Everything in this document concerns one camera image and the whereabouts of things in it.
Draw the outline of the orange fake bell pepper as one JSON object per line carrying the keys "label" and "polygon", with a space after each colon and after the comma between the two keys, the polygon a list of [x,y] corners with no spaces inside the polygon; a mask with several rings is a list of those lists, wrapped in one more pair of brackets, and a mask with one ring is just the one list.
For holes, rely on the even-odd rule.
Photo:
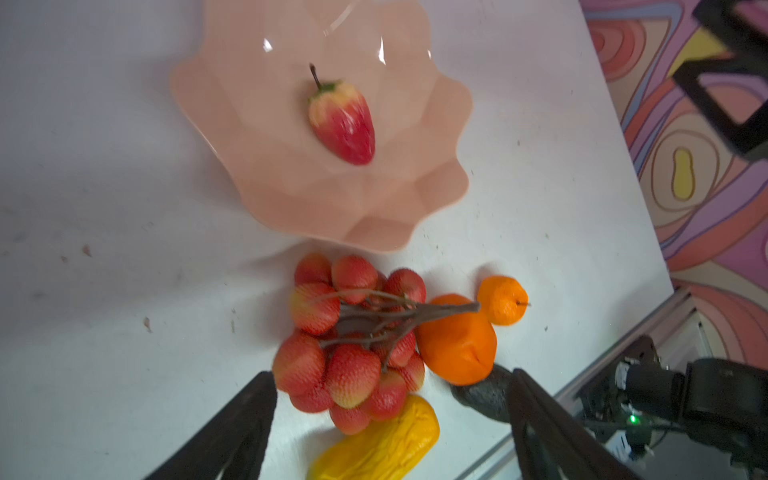
{"label": "orange fake bell pepper", "polygon": [[415,329],[419,353],[437,376],[456,386],[478,383],[491,373],[497,336],[483,312],[461,313]]}

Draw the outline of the red fake strawberry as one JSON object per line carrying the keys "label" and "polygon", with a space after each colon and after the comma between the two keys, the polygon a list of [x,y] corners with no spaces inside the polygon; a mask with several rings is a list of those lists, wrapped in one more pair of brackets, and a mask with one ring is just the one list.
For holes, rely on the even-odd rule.
{"label": "red fake strawberry", "polygon": [[343,81],[321,81],[309,64],[316,91],[308,99],[308,121],[318,140],[341,160],[364,166],[372,162],[376,136],[365,97]]}

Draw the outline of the dark fake avocado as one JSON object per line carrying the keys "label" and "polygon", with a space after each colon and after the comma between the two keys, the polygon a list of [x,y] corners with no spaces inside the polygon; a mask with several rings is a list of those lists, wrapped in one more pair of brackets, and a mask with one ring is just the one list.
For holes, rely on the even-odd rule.
{"label": "dark fake avocado", "polygon": [[494,364],[483,380],[464,386],[451,385],[450,391],[461,405],[501,423],[509,423],[508,391],[512,372]]}

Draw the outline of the red fake lychee bunch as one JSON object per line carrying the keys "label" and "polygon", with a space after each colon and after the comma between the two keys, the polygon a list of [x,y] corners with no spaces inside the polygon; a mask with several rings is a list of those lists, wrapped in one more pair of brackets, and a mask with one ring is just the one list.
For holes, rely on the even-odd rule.
{"label": "red fake lychee bunch", "polygon": [[331,260],[311,252],[294,270],[294,331],[273,360],[277,388],[295,409],[328,413],[338,430],[357,434],[397,417],[432,372],[415,329],[470,312],[482,311],[461,295],[429,299],[412,269],[385,275],[359,255]]}

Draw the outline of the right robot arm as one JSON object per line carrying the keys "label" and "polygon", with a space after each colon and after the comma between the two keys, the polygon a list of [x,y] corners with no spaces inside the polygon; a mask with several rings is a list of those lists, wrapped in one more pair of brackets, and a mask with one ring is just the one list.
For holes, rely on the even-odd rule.
{"label": "right robot arm", "polygon": [[599,440],[623,430],[684,433],[733,466],[767,471],[767,372],[716,358],[662,367],[652,339],[637,337],[579,388],[583,418]]}

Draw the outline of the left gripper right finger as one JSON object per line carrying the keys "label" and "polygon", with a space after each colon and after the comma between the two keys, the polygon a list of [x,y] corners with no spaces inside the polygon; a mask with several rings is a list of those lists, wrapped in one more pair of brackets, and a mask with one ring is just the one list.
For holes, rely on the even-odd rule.
{"label": "left gripper right finger", "polygon": [[524,479],[636,479],[533,378],[515,369],[507,409]]}

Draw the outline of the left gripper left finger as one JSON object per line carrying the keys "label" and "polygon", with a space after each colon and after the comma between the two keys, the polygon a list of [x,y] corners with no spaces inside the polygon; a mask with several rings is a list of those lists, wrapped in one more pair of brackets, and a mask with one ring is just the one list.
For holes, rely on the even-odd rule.
{"label": "left gripper left finger", "polygon": [[263,371],[148,477],[257,479],[276,405],[274,375]]}

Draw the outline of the yellow fake squash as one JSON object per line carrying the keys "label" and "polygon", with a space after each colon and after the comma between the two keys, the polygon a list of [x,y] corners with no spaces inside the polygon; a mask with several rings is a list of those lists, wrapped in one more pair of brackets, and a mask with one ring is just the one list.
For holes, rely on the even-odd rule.
{"label": "yellow fake squash", "polygon": [[438,442],[440,425],[424,398],[407,397],[400,414],[373,422],[322,453],[306,477],[322,479],[402,479]]}

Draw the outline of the small fake orange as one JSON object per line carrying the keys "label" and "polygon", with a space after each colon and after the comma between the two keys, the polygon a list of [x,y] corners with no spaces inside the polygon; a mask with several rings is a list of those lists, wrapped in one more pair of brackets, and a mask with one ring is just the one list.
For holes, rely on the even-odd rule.
{"label": "small fake orange", "polygon": [[511,326],[526,313],[529,296],[514,278],[493,275],[480,282],[477,301],[487,319],[497,326]]}

